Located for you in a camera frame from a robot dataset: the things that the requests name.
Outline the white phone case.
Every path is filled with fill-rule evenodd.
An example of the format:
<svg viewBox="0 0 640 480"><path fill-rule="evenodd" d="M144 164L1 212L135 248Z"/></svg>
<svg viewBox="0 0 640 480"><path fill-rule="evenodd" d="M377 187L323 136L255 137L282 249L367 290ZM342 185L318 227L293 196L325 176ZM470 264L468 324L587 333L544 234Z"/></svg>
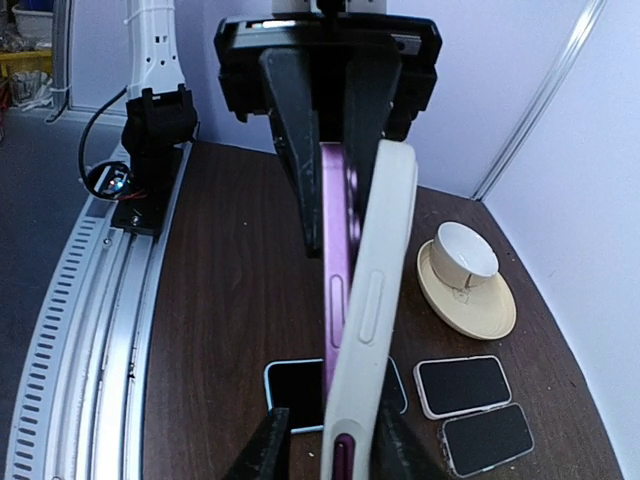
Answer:
<svg viewBox="0 0 640 480"><path fill-rule="evenodd" d="M325 408L320 476L366 479L413 221L418 166L383 139L369 192L345 331Z"/></svg>

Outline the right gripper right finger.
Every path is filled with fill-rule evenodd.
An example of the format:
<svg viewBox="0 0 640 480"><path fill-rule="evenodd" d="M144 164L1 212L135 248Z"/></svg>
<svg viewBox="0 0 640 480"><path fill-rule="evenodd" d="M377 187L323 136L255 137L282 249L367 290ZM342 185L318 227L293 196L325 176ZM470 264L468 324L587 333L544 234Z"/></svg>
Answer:
<svg viewBox="0 0 640 480"><path fill-rule="evenodd" d="M447 479L400 413L379 407L372 445L371 479Z"/></svg>

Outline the purple phone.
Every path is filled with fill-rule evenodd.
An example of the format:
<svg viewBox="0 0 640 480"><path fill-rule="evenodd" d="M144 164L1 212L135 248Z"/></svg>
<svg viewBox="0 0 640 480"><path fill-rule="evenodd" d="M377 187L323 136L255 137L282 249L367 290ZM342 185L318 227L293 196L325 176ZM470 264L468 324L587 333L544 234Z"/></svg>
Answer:
<svg viewBox="0 0 640 480"><path fill-rule="evenodd" d="M350 181L344 148L323 143L321 150L324 268L324 394L328 395L337 366L347 319L352 262Z"/></svg>

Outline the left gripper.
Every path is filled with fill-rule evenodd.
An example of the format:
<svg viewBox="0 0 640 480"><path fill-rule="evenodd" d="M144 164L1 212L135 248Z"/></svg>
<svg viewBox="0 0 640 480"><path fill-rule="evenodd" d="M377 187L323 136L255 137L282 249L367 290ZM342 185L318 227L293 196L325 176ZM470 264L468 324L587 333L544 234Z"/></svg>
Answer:
<svg viewBox="0 0 640 480"><path fill-rule="evenodd" d="M398 52L359 47L388 40ZM319 257L320 145L313 108L330 140L340 137L344 120L355 198L368 199L383 131L391 140L405 140L427 108L442 48L438 27L430 19L396 15L340 15L333 24L321 15L228 17L214 45L228 109L241 122L268 112L274 146L298 202L306 254Z"/></svg>

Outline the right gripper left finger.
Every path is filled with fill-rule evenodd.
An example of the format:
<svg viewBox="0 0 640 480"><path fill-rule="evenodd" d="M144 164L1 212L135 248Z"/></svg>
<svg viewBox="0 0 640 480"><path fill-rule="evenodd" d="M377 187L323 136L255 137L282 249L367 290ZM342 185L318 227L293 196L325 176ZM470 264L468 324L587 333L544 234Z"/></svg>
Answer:
<svg viewBox="0 0 640 480"><path fill-rule="evenodd" d="M258 425L224 478L288 479L290 430L290 410L273 408Z"/></svg>

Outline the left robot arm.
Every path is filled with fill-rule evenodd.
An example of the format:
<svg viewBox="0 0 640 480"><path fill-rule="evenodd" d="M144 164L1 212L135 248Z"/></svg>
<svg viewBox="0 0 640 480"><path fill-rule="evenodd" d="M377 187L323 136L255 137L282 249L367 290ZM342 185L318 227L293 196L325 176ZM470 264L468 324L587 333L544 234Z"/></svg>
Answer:
<svg viewBox="0 0 640 480"><path fill-rule="evenodd" d="M133 68L122 143L135 184L147 191L163 188L172 149L190 140L197 122L174 11L171 1L128 5ZM435 87L436 23L391 15L382 1L276 1L266 18L221 20L214 47L228 109L240 121L268 117L306 251L326 253L320 148L344 148L363 219L379 141L405 140Z"/></svg>

